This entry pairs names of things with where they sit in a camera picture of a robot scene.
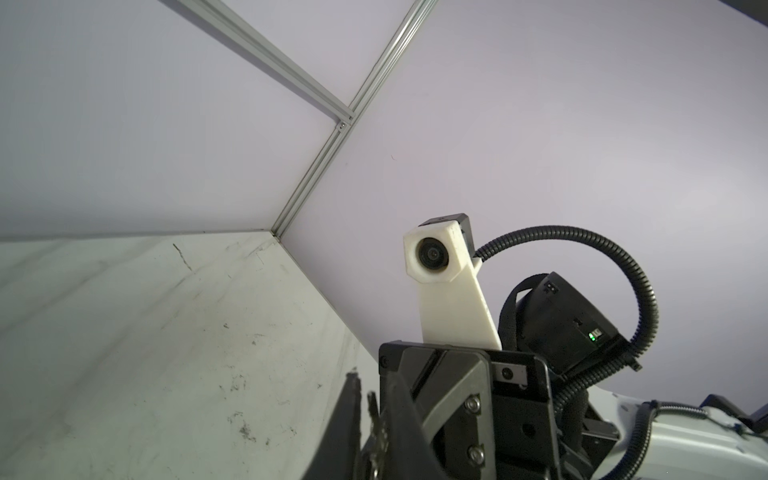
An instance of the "camera lens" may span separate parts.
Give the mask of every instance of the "camera lens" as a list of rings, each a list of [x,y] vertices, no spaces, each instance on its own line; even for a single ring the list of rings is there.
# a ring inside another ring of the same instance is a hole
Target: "camera lens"
[[[425,238],[419,242],[419,262],[429,270],[441,270],[448,265],[448,250],[440,240]]]

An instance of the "hex bolt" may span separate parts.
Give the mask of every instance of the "hex bolt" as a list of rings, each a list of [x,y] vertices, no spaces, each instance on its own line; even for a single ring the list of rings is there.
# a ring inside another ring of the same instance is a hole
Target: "hex bolt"
[[[464,408],[470,413],[480,413],[480,398],[477,395],[470,395],[464,401]]]
[[[483,452],[481,446],[473,445],[469,447],[469,450],[467,450],[467,456],[475,465],[480,466],[485,463],[485,452]]]

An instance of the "white bracket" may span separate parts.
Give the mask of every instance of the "white bracket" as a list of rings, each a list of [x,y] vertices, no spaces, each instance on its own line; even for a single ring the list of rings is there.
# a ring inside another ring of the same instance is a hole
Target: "white bracket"
[[[425,238],[439,240],[448,251],[448,265],[429,270],[419,261]],[[471,258],[455,220],[417,227],[403,237],[406,272],[419,282],[419,313],[424,343],[501,350],[496,326],[480,290],[482,265]]]

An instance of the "metal frame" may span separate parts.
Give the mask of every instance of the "metal frame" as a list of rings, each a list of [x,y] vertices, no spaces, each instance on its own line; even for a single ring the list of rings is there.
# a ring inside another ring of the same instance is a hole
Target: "metal frame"
[[[237,47],[244,48],[258,61],[264,63],[271,73],[288,81],[297,88],[300,94],[304,94],[307,100],[314,101],[317,106],[327,110],[338,119],[336,128],[328,138],[323,148],[315,157],[310,168],[304,174],[288,203],[280,212],[272,233],[281,238],[291,224],[299,209],[304,205],[307,197],[323,176],[339,149],[344,145],[349,133],[356,121],[368,108],[371,100],[381,88],[392,69],[408,47],[413,35],[419,30],[427,18],[437,0],[415,0],[405,19],[400,24],[397,32],[389,41],[384,53],[373,66],[368,78],[363,82],[357,95],[348,106],[324,88],[312,75],[305,72],[299,65],[282,53],[275,45],[272,45],[256,29],[248,25],[235,11],[227,7],[221,0],[177,0],[190,12],[213,27],[218,33],[225,35],[233,41]]]
[[[354,100],[352,100],[350,107],[354,111],[356,119],[359,119],[363,112],[366,111],[371,100],[376,96],[376,93],[384,83],[384,80],[387,79],[402,53],[408,47],[408,43],[410,43],[413,35],[419,30],[419,27],[436,3],[437,0],[416,0],[414,2],[397,29],[395,36],[389,41],[384,53],[379,57],[368,78],[363,82],[362,87],[357,92]],[[344,145],[353,127],[354,124],[347,124],[344,121],[336,125],[336,129],[328,138],[326,144],[323,145],[323,148],[320,149],[320,153],[315,158],[315,161],[312,162],[309,170],[299,182],[299,186],[296,187],[293,195],[291,195],[283,211],[280,212],[277,221],[272,226],[272,233],[274,233],[275,237],[281,238],[285,234],[288,226],[296,218],[296,214],[299,213],[299,209],[304,205],[307,197],[312,193],[317,182],[325,173],[326,168],[328,168],[339,149]]]

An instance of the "black strap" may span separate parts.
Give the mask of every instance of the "black strap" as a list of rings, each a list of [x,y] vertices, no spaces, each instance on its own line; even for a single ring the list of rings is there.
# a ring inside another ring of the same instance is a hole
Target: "black strap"
[[[504,306],[502,307],[502,313],[498,316],[498,337],[502,341],[502,349],[512,352],[518,349],[518,331],[522,329],[522,325],[518,325],[517,319],[518,294],[536,288],[547,275],[548,273],[531,275],[518,283],[518,285],[512,289],[512,292],[509,293],[507,301],[504,302]],[[526,295],[521,302],[521,307],[525,306],[527,298],[528,296]]]

